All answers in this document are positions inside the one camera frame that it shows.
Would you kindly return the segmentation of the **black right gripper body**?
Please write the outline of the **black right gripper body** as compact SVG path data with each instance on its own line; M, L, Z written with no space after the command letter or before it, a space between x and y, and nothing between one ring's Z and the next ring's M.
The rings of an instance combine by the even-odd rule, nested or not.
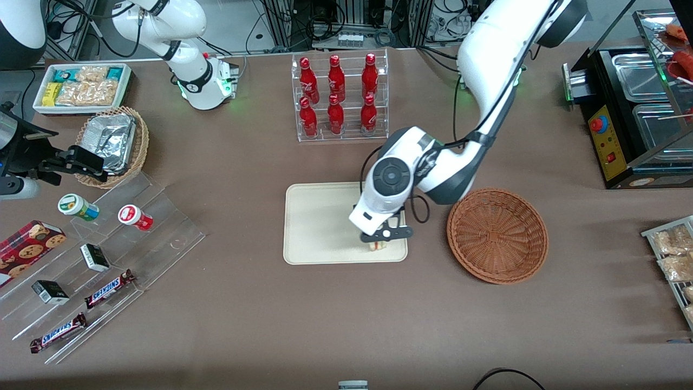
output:
M57 136L12 113L13 106L2 106L2 176L25 174L54 155L49 138Z

